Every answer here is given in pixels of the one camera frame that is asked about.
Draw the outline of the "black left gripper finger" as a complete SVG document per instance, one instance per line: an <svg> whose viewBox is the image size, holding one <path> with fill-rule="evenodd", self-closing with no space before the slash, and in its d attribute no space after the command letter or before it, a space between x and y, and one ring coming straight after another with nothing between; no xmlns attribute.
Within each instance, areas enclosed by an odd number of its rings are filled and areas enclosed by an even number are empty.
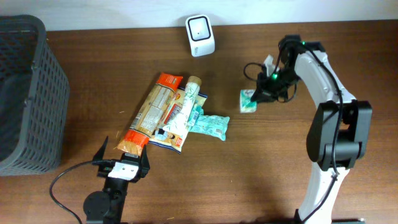
<svg viewBox="0 0 398 224"><path fill-rule="evenodd" d="M102 161L103 160L104 152L105 152L106 146L108 144L108 139L109 139L109 137L106 136L102 146L98 149L96 154L93 156L93 161Z"/></svg>
<svg viewBox="0 0 398 224"><path fill-rule="evenodd" d="M141 154L141 169L142 170L149 170L150 169L150 164L149 164L149 159L147 156L147 147L144 146Z"/></svg>

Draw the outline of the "small teal tissue box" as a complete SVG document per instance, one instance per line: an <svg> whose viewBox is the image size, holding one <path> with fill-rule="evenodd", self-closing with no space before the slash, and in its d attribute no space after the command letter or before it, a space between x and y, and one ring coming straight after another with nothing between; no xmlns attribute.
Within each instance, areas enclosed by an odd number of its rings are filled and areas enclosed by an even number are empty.
<svg viewBox="0 0 398 224"><path fill-rule="evenodd" d="M241 90L239 94L240 113L254 113L257 110L257 103L251 101L255 90Z"/></svg>

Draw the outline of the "orange spaghetti package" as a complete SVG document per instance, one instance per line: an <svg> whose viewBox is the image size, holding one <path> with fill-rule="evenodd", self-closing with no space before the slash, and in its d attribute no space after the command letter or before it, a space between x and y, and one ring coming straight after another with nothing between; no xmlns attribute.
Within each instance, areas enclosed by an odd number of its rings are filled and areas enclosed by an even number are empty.
<svg viewBox="0 0 398 224"><path fill-rule="evenodd" d="M117 149L141 156L183 77L161 73Z"/></svg>

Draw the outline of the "teal tissue pouch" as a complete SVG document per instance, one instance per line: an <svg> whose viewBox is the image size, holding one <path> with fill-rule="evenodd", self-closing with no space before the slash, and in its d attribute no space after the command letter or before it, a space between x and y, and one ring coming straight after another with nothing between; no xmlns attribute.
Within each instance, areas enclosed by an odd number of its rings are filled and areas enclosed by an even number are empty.
<svg viewBox="0 0 398 224"><path fill-rule="evenodd" d="M192 133L205 134L226 140L226 132L228 129L230 117L217 115L199 115L193 127L189 129Z"/></svg>

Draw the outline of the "white green tube beige cap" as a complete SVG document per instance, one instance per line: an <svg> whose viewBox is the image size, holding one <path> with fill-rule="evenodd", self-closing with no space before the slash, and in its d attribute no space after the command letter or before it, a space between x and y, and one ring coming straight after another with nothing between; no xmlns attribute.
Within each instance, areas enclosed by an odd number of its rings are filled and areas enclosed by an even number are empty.
<svg viewBox="0 0 398 224"><path fill-rule="evenodd" d="M164 131L183 135L187 122L195 103L198 92L200 91L202 80L196 76L190 76L185 86L185 95L183 98L182 109L163 127Z"/></svg>

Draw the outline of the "small teal white packet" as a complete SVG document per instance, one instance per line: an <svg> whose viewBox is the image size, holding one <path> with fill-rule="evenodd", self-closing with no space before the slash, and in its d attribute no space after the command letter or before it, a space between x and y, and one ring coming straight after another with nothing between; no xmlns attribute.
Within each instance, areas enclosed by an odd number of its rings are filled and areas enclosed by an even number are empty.
<svg viewBox="0 0 398 224"><path fill-rule="evenodd" d="M199 115L203 114L203 108L198 103L194 103L190 116L188 117L187 126L194 126Z"/></svg>

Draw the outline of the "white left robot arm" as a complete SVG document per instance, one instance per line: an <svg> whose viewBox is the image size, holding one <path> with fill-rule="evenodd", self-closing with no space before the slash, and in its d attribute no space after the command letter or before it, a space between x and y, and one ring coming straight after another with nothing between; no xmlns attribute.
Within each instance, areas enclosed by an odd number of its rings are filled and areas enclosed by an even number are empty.
<svg viewBox="0 0 398 224"><path fill-rule="evenodd" d="M105 182L102 190L89 194L83 203L87 223L121 223L128 185L144 178L150 170L145 149L140 156L125 152L120 159L104 160L107 143L105 139L93 156L97 176Z"/></svg>

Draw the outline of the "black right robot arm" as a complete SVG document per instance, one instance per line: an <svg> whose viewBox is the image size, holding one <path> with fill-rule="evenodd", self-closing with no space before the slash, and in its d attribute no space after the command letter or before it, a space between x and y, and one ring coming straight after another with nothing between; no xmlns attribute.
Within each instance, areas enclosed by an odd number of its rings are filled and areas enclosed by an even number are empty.
<svg viewBox="0 0 398 224"><path fill-rule="evenodd" d="M303 82L316 107L307 134L306 148L312 162L304 200L294 223L331 223L339 189L368 143L373 109L357 100L333 71L320 42L306 42L286 35L278 43L276 60L267 57L251 95L254 103L288 103L288 90Z"/></svg>

